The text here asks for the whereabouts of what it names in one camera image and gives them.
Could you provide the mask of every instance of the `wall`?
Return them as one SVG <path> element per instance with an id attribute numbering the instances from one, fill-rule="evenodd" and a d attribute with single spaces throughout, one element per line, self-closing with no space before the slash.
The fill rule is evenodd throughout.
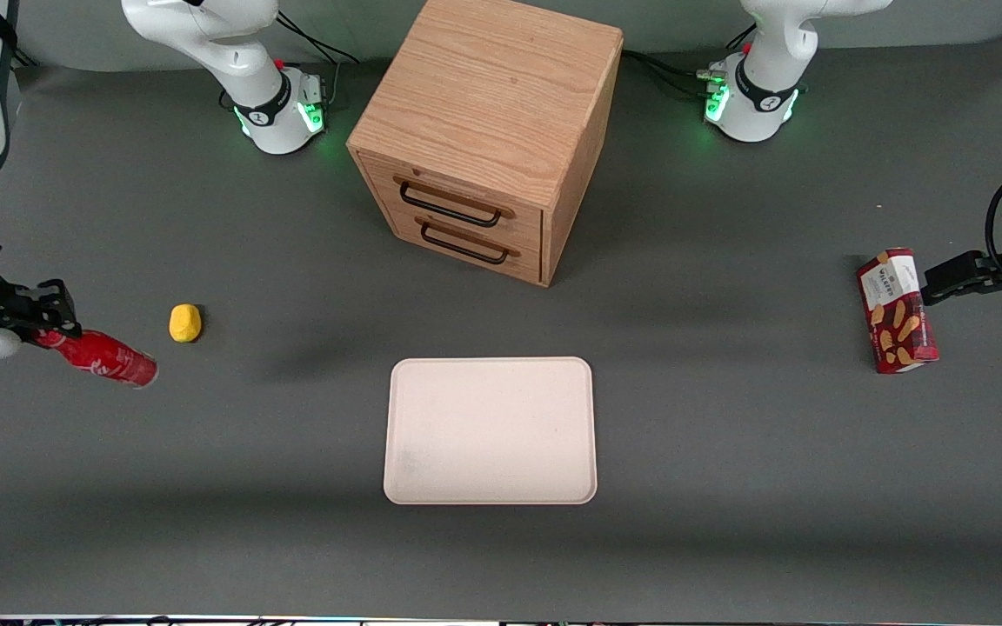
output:
<path id="1" fill-rule="evenodd" d="M 525 0 L 573 16 L 619 25 L 625 44 L 643 51 L 718 47 L 750 19 L 735 0 Z M 363 58 L 397 52 L 423 0 L 282 0 L 312 35 Z M 17 25 L 25 51 L 41 63 L 116 71 L 193 67 L 179 53 L 142 40 L 118 0 L 24 0 Z M 820 20 L 833 48 L 973 43 L 1002 36 L 1002 0 L 895 0 L 870 16 Z M 317 56 L 280 27 L 262 41 L 295 61 Z"/>

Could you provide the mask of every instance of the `white tray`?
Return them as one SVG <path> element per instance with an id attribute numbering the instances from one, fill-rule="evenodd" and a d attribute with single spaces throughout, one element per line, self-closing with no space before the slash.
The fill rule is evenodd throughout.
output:
<path id="1" fill-rule="evenodd" d="M 395 504 L 585 504 L 597 489 L 590 366 L 574 357 L 393 368 Z"/>

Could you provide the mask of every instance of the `red can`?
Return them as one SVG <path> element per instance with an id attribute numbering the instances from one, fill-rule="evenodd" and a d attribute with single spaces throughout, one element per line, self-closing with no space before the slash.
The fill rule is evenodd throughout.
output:
<path id="1" fill-rule="evenodd" d="M 35 341 L 56 350 L 76 370 L 134 389 L 142 389 L 156 378 L 156 362 L 151 357 L 104 333 L 83 332 L 83 337 L 73 339 L 56 332 L 38 332 Z"/>

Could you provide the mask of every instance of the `green led light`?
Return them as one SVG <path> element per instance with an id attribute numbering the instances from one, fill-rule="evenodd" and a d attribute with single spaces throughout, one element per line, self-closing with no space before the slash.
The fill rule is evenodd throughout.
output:
<path id="1" fill-rule="evenodd" d="M 307 124 L 307 129 L 312 132 L 323 130 L 323 107 L 319 104 L 297 102 L 296 110 L 300 111 L 301 117 L 304 118 L 304 123 Z"/>
<path id="2" fill-rule="evenodd" d="M 785 122 L 791 119 L 791 114 L 795 111 L 795 100 L 799 99 L 799 89 L 795 89 L 795 93 L 791 95 L 791 103 L 788 104 L 788 112 L 783 114 L 783 120 Z"/>
<path id="3" fill-rule="evenodd" d="M 721 114 L 724 112 L 724 104 L 728 103 L 728 87 L 721 87 L 721 90 L 716 92 L 716 102 L 711 102 L 707 104 L 706 107 L 706 117 L 711 122 L 716 122 L 716 120 L 721 119 Z"/>
<path id="4" fill-rule="evenodd" d="M 234 117 L 237 117 L 238 123 L 241 124 L 241 133 L 249 137 L 249 128 L 246 128 L 246 120 L 241 118 L 241 114 L 238 112 L 238 107 L 234 107 Z"/>

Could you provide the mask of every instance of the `wood grain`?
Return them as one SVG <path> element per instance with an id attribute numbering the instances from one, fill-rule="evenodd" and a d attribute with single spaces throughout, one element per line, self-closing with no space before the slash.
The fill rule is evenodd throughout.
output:
<path id="1" fill-rule="evenodd" d="M 548 207 L 622 39 L 510 0 L 429 0 L 350 143 Z"/>
<path id="2" fill-rule="evenodd" d="M 582 138 L 574 150 L 567 175 L 563 178 L 554 210 L 550 218 L 544 219 L 544 282 L 550 284 L 559 266 L 559 258 L 564 252 L 564 244 L 570 236 L 571 226 L 577 217 L 577 210 L 582 205 L 585 189 L 590 184 L 593 168 L 597 165 L 597 157 L 601 154 L 601 146 L 605 142 L 605 127 L 609 123 L 609 107 L 613 100 L 613 87 L 616 86 L 616 67 L 620 61 L 621 48 L 617 47 L 616 56 L 611 66 L 605 70 L 599 95 L 592 103 L 587 127 L 582 132 Z"/>
<path id="3" fill-rule="evenodd" d="M 477 199 L 466 198 L 458 191 L 444 189 L 429 181 L 419 181 L 412 172 L 412 167 L 406 163 L 398 163 L 377 155 L 363 154 L 362 161 L 366 164 L 366 172 L 371 181 L 370 190 L 377 195 L 378 203 L 387 214 L 394 210 L 410 214 L 424 214 L 440 224 L 448 224 L 471 231 L 478 236 L 496 241 L 506 246 L 521 246 L 522 249 L 536 253 L 539 257 L 541 246 L 540 214 L 542 211 L 526 207 L 494 206 Z M 410 205 L 401 199 L 401 181 L 413 184 L 411 197 L 438 203 L 438 205 L 468 214 L 470 217 L 489 219 L 494 210 L 501 211 L 496 226 L 489 228 L 468 224 L 442 214 L 431 213 L 426 209 Z"/>
<path id="4" fill-rule="evenodd" d="M 395 210 L 390 215 L 393 217 L 395 224 L 397 224 L 397 236 L 406 241 L 434 250 L 434 252 L 446 254 L 446 256 L 458 258 L 458 260 L 470 262 L 473 265 L 484 266 L 493 272 L 509 274 L 509 276 L 514 278 L 540 284 L 539 250 L 528 252 L 528 250 L 520 249 L 518 246 L 498 244 L 498 242 L 480 237 L 476 233 L 470 233 L 470 231 L 464 228 L 449 224 L 440 224 L 440 222 L 424 214 Z M 453 250 L 448 248 L 433 245 L 431 242 L 425 241 L 421 236 L 420 227 L 425 223 L 430 226 L 430 235 L 434 238 L 471 249 L 473 252 L 484 253 L 486 256 L 497 256 L 501 250 L 506 249 L 509 250 L 509 256 L 500 265 L 491 265 L 489 262 L 475 260 L 466 256 L 464 253 L 453 252 Z"/>
<path id="5" fill-rule="evenodd" d="M 622 47 L 617 28 L 511 0 L 429 0 L 347 139 L 393 231 L 437 249 L 414 225 L 426 219 L 519 252 L 490 268 L 550 284 L 601 153 Z M 407 205 L 402 181 L 417 183 L 413 197 L 504 217 L 484 228 Z"/>

